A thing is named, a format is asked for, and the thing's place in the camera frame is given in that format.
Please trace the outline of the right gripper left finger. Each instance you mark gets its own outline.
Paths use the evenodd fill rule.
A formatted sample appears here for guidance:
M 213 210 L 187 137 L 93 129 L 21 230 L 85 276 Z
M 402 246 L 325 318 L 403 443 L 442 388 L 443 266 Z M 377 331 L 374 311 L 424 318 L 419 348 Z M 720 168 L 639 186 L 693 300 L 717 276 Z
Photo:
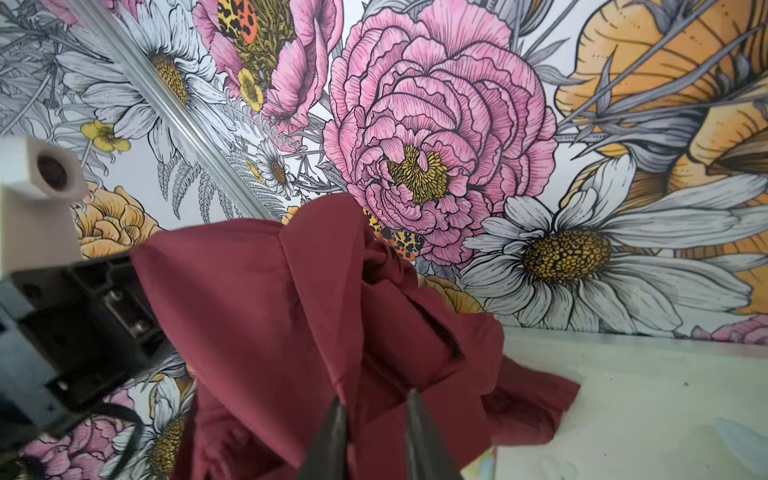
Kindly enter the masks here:
M 336 397 L 308 449 L 296 480 L 347 479 L 348 414 Z

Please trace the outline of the maroon cloth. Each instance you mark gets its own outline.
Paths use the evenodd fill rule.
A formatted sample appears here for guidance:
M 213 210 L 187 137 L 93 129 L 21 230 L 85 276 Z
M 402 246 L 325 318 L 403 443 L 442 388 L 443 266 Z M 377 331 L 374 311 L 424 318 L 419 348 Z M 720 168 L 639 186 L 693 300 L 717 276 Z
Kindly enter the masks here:
M 240 219 L 152 236 L 131 254 L 197 378 L 176 479 L 292 479 L 334 400 L 353 479 L 403 479 L 417 390 L 452 458 L 553 439 L 579 392 L 503 353 L 501 324 L 375 237 L 348 194 L 287 224 Z

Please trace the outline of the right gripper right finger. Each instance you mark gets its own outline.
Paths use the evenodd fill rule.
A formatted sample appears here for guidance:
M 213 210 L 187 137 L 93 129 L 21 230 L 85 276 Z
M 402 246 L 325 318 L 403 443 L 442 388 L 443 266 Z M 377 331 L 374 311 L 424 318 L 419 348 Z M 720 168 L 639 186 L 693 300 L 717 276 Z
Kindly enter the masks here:
M 408 394 L 405 430 L 406 470 L 409 480 L 461 480 L 439 429 L 419 392 Z

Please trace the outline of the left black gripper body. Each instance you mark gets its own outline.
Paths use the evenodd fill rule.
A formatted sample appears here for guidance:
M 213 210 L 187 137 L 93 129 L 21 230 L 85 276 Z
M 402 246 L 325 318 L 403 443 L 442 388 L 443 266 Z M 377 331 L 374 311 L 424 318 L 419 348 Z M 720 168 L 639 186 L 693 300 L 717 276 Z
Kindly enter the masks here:
M 1 447 L 60 436 L 172 351 L 129 254 L 1 280 Z

